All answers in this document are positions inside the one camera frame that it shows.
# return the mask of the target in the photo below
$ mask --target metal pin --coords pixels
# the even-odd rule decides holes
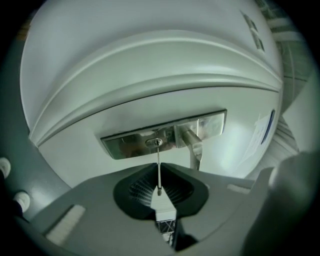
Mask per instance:
[[[157,157],[158,157],[158,196],[161,196],[162,193],[162,186],[161,186],[161,171],[160,171],[160,156],[159,156],[159,147],[157,150]]]

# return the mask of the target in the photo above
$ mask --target metal rectangular plate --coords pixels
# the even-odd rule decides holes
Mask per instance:
[[[155,138],[162,140],[159,152],[185,147],[180,126],[192,130],[202,141],[221,135],[226,116],[227,110],[222,110],[104,137],[101,141],[113,159],[134,158],[157,153],[157,147],[146,146],[146,141]]]

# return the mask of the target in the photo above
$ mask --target white label sticker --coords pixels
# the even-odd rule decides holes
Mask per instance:
[[[255,152],[257,151],[262,139],[264,138],[266,130],[268,128],[269,120],[270,120],[270,115],[266,115],[265,117],[255,122],[254,124],[255,129],[254,129],[250,144],[245,151],[245,154],[241,160],[241,163],[246,161],[249,157],[254,155]]]

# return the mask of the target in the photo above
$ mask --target white machine housing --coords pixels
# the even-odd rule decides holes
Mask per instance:
[[[72,188],[157,161],[113,159],[101,138],[222,109],[223,134],[203,141],[200,171],[244,178],[275,131],[282,72],[251,0],[49,0],[24,46],[21,100],[30,140]],[[189,167],[189,151],[160,160]]]

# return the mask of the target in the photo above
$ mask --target gray surface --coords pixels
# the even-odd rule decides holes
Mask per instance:
[[[261,171],[246,200],[236,209],[225,223],[210,234],[201,243],[178,253],[184,256],[219,255],[239,256],[247,234],[256,221],[268,196],[268,182],[272,168]]]
[[[192,171],[176,164],[169,164],[209,186],[209,198],[198,214],[181,219],[184,231],[197,240],[205,239],[217,230],[248,198],[248,194],[238,193],[227,188],[233,184],[251,189],[253,180],[220,176],[202,171]]]
[[[13,41],[0,68],[0,157],[11,162],[11,173],[5,181],[9,194],[24,190],[31,197],[30,208],[24,214],[30,220],[70,187],[28,139],[19,83],[23,47],[23,41]]]
[[[46,234],[72,205],[86,211],[62,246],[77,255],[153,255],[173,253],[152,220],[126,215],[114,200],[115,185],[149,164],[86,180],[40,212],[31,222]]]

